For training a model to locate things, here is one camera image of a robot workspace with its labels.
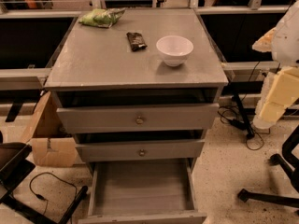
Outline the white gripper with foam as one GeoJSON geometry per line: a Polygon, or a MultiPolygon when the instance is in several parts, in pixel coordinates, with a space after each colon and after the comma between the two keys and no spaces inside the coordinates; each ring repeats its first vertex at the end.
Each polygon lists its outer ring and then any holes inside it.
{"type": "MultiPolygon", "coordinates": [[[[276,28],[270,29],[252,48],[259,52],[270,52],[276,28]]],[[[261,99],[259,100],[253,119],[258,129],[268,129],[275,125],[286,109],[299,99],[299,68],[286,66],[278,73],[269,72],[264,79],[261,99]]]]}

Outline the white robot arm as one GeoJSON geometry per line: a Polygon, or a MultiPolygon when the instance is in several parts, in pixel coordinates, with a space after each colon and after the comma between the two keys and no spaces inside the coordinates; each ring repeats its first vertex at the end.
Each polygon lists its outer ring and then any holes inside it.
{"type": "Polygon", "coordinates": [[[299,1],[252,48],[270,52],[272,59],[281,65],[280,71],[269,72],[264,79],[261,99],[255,109],[253,125],[268,129],[299,99],[299,1]]]}

